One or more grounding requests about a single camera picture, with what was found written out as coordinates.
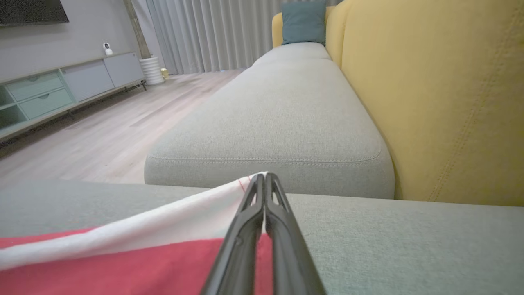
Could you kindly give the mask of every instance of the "throw pillow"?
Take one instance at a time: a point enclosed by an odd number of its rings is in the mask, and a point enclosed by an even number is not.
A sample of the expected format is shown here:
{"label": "throw pillow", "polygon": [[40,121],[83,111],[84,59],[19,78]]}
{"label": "throw pillow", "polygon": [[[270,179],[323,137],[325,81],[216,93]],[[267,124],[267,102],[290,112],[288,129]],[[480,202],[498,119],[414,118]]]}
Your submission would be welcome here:
{"label": "throw pillow", "polygon": [[282,45],[298,42],[326,42],[326,1],[282,4]]}

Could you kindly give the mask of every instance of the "white camera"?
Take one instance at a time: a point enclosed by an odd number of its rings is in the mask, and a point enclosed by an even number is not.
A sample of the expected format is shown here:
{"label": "white camera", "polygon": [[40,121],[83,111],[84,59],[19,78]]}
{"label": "white camera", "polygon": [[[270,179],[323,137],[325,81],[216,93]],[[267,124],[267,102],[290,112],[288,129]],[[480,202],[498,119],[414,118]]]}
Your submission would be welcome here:
{"label": "white camera", "polygon": [[109,45],[109,43],[104,42],[103,46],[104,46],[104,49],[105,49],[105,55],[113,54],[113,51],[111,50],[111,45]]}

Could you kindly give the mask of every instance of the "white vase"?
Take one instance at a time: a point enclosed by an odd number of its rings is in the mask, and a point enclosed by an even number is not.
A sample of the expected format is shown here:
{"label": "white vase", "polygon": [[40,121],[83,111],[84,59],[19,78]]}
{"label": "white vase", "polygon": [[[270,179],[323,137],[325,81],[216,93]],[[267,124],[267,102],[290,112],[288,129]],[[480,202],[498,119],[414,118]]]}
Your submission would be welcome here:
{"label": "white vase", "polygon": [[146,77],[146,85],[158,85],[164,83],[162,72],[160,71],[160,62],[158,56],[151,56],[140,60],[142,72]]}

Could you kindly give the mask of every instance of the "red stitching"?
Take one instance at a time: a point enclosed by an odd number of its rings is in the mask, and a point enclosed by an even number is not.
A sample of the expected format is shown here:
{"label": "red stitching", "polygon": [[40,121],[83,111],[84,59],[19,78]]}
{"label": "red stitching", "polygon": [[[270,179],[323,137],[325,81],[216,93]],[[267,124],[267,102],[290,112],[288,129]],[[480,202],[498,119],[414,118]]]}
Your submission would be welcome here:
{"label": "red stitching", "polygon": [[238,180],[238,183],[240,183],[240,187],[242,188],[242,190],[244,191],[244,193],[246,192],[246,190],[244,189],[244,186],[242,185],[242,182],[240,180]]}

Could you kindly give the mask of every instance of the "cabinet drawer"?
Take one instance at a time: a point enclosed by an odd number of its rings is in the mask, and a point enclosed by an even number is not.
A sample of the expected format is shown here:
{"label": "cabinet drawer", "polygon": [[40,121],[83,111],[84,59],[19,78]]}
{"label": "cabinet drawer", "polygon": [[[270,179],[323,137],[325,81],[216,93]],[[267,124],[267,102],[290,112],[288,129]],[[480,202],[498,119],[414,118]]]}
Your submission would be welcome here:
{"label": "cabinet drawer", "polygon": [[70,104],[71,98],[65,89],[44,94],[20,104],[27,117],[34,119],[52,110]]}
{"label": "cabinet drawer", "polygon": [[63,87],[56,72],[32,76],[7,85],[7,89],[17,101]]}
{"label": "cabinet drawer", "polygon": [[77,101],[115,88],[101,60],[62,69],[62,73],[69,90]]}
{"label": "cabinet drawer", "polygon": [[144,78],[140,62],[133,52],[106,57],[104,58],[104,64],[115,87]]}

